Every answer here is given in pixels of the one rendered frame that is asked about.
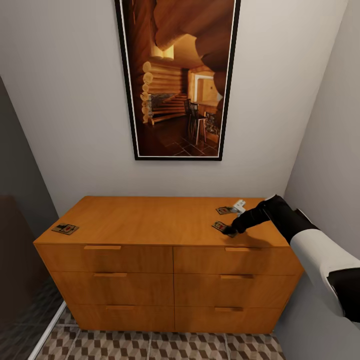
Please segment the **mousetrap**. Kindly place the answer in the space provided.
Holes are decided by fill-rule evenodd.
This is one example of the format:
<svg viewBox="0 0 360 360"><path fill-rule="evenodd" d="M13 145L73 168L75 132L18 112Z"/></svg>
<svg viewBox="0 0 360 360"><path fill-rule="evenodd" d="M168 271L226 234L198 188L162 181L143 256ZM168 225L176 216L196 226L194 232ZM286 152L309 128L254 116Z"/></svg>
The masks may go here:
<svg viewBox="0 0 360 360"><path fill-rule="evenodd" d="M52 231L58 232L58 233L61 233L61 234L72 235L79 228L80 227L75 226L75 225L66 224L66 223L60 223L55 228L53 228Z"/></svg>
<svg viewBox="0 0 360 360"><path fill-rule="evenodd" d="M224 224L221 221L216 221L212 226L221 232L225 231L226 229L228 229L230 227L229 225ZM232 233L232 234L228 234L228 236L231 238L234 238L236 235L234 233Z"/></svg>
<svg viewBox="0 0 360 360"><path fill-rule="evenodd" d="M220 207L220 208L217 208L216 211L217 211L220 215L231 214L231 213L233 213L233 206Z"/></svg>

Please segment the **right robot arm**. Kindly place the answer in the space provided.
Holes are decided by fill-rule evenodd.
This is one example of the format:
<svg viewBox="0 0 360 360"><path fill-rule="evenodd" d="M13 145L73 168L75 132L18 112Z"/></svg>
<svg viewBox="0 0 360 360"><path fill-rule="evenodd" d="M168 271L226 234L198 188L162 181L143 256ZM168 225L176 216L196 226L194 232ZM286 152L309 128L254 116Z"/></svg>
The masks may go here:
<svg viewBox="0 0 360 360"><path fill-rule="evenodd" d="M242 199L233 206L237 218L224 235L272 221L286 238L324 304L339 317L346 317L360 330L360 260L347 252L300 210L292 210L279 195L246 210Z"/></svg>

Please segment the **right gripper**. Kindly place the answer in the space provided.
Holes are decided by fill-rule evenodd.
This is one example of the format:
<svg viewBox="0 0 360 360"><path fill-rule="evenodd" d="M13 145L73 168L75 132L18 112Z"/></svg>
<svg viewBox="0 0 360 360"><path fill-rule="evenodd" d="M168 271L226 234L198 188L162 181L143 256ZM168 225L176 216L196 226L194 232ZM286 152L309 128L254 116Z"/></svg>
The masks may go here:
<svg viewBox="0 0 360 360"><path fill-rule="evenodd" d="M246 210L243 214L241 214L239 217L237 217L231 226L224 230L222 233L224 235L231 235L236 234L239 232L240 234L244 233L246 229L259 225L260 223L255 221L252 217L252 213L250 210Z"/></svg>

